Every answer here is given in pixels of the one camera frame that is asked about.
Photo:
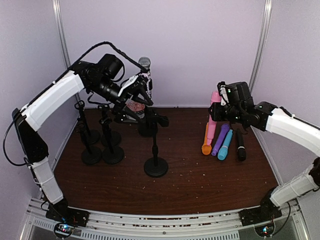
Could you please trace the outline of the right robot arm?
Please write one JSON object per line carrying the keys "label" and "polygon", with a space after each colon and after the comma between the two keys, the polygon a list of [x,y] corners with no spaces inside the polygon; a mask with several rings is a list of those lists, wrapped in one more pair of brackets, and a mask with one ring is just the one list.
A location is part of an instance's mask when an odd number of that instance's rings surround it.
{"label": "right robot arm", "polygon": [[259,220],[268,220],[283,204],[320,189],[320,128],[296,117],[284,107],[267,101],[254,103],[245,81],[217,84],[221,101],[209,107],[212,120],[253,127],[288,139],[315,154],[316,158],[303,172],[286,183],[269,190],[256,210]]}

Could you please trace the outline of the purple microphone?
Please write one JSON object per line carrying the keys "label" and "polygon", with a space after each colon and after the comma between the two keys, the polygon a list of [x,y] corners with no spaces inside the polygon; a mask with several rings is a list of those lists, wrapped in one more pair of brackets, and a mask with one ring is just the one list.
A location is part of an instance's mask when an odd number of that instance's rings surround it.
{"label": "purple microphone", "polygon": [[221,128],[220,128],[220,132],[219,132],[219,135],[218,135],[218,138],[215,142],[215,145],[211,151],[211,155],[212,156],[217,156],[223,142],[224,142],[224,139],[227,135],[227,133],[229,132],[230,130],[230,125],[228,123],[224,123],[221,125]]}

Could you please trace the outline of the pink microphone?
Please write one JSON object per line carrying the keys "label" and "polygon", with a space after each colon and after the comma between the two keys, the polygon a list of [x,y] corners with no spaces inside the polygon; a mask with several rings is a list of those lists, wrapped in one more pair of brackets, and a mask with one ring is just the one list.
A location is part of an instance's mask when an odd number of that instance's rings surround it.
{"label": "pink microphone", "polygon": [[[220,103],[220,102],[221,102],[221,96],[219,92],[217,90],[213,91],[210,99],[210,105],[212,105],[213,103]],[[206,143],[208,146],[211,146],[212,141],[214,139],[216,125],[217,123],[212,120],[210,115],[207,123],[207,131],[206,131]]]}

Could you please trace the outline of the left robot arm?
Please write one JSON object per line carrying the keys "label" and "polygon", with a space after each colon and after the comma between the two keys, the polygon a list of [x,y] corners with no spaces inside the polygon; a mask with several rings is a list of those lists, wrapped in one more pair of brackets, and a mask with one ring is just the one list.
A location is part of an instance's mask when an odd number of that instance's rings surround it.
{"label": "left robot arm", "polygon": [[135,61],[133,64],[140,68],[140,72],[119,86],[114,78],[123,63],[115,55],[107,53],[97,63],[78,60],[31,102],[12,112],[12,126],[26,156],[25,165],[34,173],[51,204],[53,215],[61,222],[69,221],[72,211],[50,167],[48,145],[38,130],[52,113],[82,90],[96,93],[111,102],[114,115],[129,115],[140,121],[139,116],[127,107],[127,100],[147,106],[152,106],[153,101],[147,93],[147,78],[142,75],[149,70]]}

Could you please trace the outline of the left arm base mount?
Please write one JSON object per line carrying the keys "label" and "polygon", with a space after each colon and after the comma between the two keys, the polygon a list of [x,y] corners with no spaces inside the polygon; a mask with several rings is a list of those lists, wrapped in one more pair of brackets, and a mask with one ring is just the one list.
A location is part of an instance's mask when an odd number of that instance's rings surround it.
{"label": "left arm base mount", "polygon": [[85,210],[69,208],[70,215],[65,217],[57,213],[54,209],[46,211],[45,217],[56,221],[53,233],[58,239],[69,238],[77,227],[86,227],[90,213]]}

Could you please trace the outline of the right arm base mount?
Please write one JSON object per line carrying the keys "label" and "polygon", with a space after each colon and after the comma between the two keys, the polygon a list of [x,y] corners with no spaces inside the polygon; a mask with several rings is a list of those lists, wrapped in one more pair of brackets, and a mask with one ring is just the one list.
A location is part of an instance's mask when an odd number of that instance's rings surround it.
{"label": "right arm base mount", "polygon": [[243,209],[238,214],[242,226],[253,226],[255,233],[262,238],[271,237],[275,233],[274,220],[283,216],[279,209],[268,213],[263,211],[261,206]]}

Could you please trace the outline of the black microphone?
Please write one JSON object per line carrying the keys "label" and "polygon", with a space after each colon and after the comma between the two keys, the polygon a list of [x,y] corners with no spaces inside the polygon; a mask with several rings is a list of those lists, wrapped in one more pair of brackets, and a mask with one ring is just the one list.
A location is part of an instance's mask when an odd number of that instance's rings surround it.
{"label": "black microphone", "polygon": [[236,129],[236,142],[237,142],[237,157],[240,162],[243,162],[247,158],[247,151],[245,148],[244,138],[241,130]]}

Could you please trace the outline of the purple microphone's black stand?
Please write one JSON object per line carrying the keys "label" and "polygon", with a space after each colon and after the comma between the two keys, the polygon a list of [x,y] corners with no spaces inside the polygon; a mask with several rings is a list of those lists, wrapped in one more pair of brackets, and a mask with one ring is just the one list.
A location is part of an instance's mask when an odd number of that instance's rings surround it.
{"label": "purple microphone's black stand", "polygon": [[101,135],[98,130],[89,128],[89,125],[84,113],[85,102],[83,100],[79,100],[74,105],[74,107],[79,112],[79,117],[77,118],[78,122],[84,125],[84,135],[86,136],[86,140],[88,144],[93,145],[97,143],[100,140]]}

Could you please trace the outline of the rhinestone microphone's black stand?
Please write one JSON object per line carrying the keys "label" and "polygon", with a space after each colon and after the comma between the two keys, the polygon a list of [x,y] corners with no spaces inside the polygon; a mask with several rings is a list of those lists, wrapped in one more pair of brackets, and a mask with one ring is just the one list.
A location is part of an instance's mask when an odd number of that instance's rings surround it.
{"label": "rhinestone microphone's black stand", "polygon": [[145,121],[138,126],[138,133],[145,138],[153,137],[158,133],[158,123],[155,120]]}

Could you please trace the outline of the orange microphone's black stand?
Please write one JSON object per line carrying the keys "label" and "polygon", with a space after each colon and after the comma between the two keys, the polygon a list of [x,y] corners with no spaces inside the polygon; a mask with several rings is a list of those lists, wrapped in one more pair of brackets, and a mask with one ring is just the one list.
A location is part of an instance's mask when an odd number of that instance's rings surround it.
{"label": "orange microphone's black stand", "polygon": [[102,152],[102,159],[109,165],[114,165],[121,162],[124,156],[124,150],[119,145],[111,146],[110,143],[109,147],[105,147]]}

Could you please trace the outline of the silver rhinestone microphone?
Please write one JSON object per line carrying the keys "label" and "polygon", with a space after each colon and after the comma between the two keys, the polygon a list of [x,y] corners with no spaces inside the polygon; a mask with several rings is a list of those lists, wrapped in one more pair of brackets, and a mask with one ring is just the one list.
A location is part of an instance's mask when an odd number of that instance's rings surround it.
{"label": "silver rhinestone microphone", "polygon": [[143,66],[145,69],[148,70],[147,73],[141,73],[141,75],[146,78],[146,86],[145,86],[145,89],[146,89],[146,93],[148,95],[148,97],[150,99],[152,99],[152,89],[153,89],[153,81],[152,81],[152,78],[151,78],[151,71],[150,71],[150,67],[151,67],[151,60],[146,57],[146,56],[143,56],[143,57],[140,57],[139,60],[138,60],[138,63]]}

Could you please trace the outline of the orange microphone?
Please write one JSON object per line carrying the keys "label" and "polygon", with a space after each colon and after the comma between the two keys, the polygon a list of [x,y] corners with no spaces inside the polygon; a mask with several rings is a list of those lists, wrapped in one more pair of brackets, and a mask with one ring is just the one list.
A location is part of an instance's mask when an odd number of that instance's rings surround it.
{"label": "orange microphone", "polygon": [[210,135],[210,124],[209,122],[207,122],[205,126],[204,140],[201,146],[201,152],[203,155],[207,156],[211,153],[212,151],[211,142],[212,142],[212,138]]}

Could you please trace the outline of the blue microphone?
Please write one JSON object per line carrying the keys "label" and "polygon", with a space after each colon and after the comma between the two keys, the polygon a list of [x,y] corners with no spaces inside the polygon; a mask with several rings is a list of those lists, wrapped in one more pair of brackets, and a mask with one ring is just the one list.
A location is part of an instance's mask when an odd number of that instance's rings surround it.
{"label": "blue microphone", "polygon": [[232,137],[233,137],[233,130],[230,129],[226,134],[223,144],[218,151],[218,155],[217,155],[218,160],[224,161],[226,159]]}

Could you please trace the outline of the blue microphone's black stand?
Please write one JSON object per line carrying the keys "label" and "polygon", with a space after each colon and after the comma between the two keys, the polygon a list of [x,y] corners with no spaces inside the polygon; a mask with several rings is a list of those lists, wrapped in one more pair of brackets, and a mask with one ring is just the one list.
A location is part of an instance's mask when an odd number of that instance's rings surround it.
{"label": "blue microphone's black stand", "polygon": [[109,144],[113,147],[116,145],[119,145],[122,137],[121,134],[117,131],[114,131],[111,129],[110,124],[112,123],[112,119],[109,116],[108,112],[110,110],[109,105],[98,105],[98,110],[101,113],[101,118],[99,119],[99,124],[102,128],[102,137],[101,137],[101,143],[106,148],[109,147]]}

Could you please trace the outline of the pink microphone's black stand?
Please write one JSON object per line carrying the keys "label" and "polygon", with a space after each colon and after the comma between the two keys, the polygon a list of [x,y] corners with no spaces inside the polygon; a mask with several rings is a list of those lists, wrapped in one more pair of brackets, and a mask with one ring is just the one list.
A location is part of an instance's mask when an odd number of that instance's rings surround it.
{"label": "pink microphone's black stand", "polygon": [[164,176],[169,169],[167,161],[158,156],[159,147],[157,145],[158,125],[162,128],[169,126],[167,116],[159,115],[154,109],[150,108],[146,114],[146,122],[148,123],[152,133],[152,157],[144,163],[144,172],[151,178],[160,178]]}

